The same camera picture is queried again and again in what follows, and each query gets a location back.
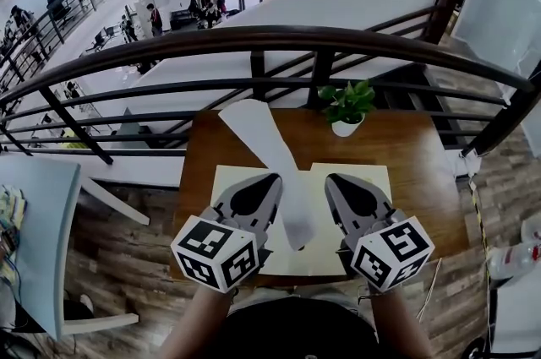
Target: white table leg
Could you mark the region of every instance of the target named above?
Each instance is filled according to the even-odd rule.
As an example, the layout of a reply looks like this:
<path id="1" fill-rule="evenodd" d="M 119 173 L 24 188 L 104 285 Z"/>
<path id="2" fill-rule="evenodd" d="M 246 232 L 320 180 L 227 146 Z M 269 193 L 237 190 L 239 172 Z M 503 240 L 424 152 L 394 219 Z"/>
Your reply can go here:
<path id="1" fill-rule="evenodd" d="M 112 317 L 89 318 L 87 320 L 67 320 L 62 327 L 62 335 L 87 334 L 128 326 L 139 322 L 137 314 L 115 315 Z"/>
<path id="2" fill-rule="evenodd" d="M 144 216 L 139 211 L 135 210 L 133 207 L 125 204 L 123 201 L 117 199 L 114 195 L 106 191 L 96 182 L 88 177 L 81 178 L 81 187 L 90 195 L 96 197 L 107 206 L 112 207 L 121 214 L 127 216 L 128 218 L 147 226 L 150 224 L 150 218 Z"/>

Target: white plant pot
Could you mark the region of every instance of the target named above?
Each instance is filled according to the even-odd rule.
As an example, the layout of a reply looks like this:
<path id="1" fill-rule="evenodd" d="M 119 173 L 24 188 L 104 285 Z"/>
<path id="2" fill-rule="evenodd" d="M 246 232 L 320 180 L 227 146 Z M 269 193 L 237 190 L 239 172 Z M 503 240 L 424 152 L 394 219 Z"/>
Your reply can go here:
<path id="1" fill-rule="evenodd" d="M 342 120 L 339 122 L 334 122 L 332 124 L 332 130 L 336 135 L 338 135 L 338 137 L 349 137 L 355 132 L 355 129 L 357 129 L 359 125 L 364 122 L 365 117 L 366 116 L 364 116 L 363 120 L 361 120 L 359 123 L 355 123 L 353 125 L 350 123 L 345 123 Z"/>

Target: brown wooden tabletop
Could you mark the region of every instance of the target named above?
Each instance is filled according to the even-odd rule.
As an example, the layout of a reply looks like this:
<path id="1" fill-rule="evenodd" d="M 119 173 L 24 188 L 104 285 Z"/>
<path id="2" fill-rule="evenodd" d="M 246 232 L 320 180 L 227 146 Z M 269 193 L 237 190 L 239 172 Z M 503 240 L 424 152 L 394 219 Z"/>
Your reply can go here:
<path id="1" fill-rule="evenodd" d="M 299 170 L 310 170 L 314 162 L 387 166 L 393 205 L 406 215 L 418 217 L 435 245 L 431 258 L 468 248 L 456 184 L 430 116 L 377 111 L 369 114 L 352 136 L 341 138 L 335 136 L 320 112 L 271 111 Z M 218 117 L 217 111 L 201 112 L 190 131 L 173 235 L 191 215 L 199 215 L 210 204 L 218 165 L 265 167 Z M 170 268 L 173 278 L 183 278 L 173 256 Z M 258 275 L 252 283 L 298 286 L 343 279 Z"/>

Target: person's left arm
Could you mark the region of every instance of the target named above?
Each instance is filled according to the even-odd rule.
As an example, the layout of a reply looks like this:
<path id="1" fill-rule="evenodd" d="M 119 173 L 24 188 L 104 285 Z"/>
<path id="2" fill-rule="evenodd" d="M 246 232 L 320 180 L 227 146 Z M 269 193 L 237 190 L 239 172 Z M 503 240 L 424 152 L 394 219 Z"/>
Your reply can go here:
<path id="1" fill-rule="evenodd" d="M 197 357 L 227 317 L 232 291 L 223 294 L 200 286 L 186 313 L 161 346 L 160 359 Z"/>

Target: black wheel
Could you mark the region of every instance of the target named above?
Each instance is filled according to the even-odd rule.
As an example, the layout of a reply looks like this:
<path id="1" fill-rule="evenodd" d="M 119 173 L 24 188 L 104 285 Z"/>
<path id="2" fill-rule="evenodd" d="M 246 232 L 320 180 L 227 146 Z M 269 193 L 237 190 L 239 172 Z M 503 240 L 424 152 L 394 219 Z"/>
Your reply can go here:
<path id="1" fill-rule="evenodd" d="M 484 339 L 477 338 L 469 343 L 466 350 L 462 353 L 461 359 L 478 359 L 480 353 L 483 353 Z"/>

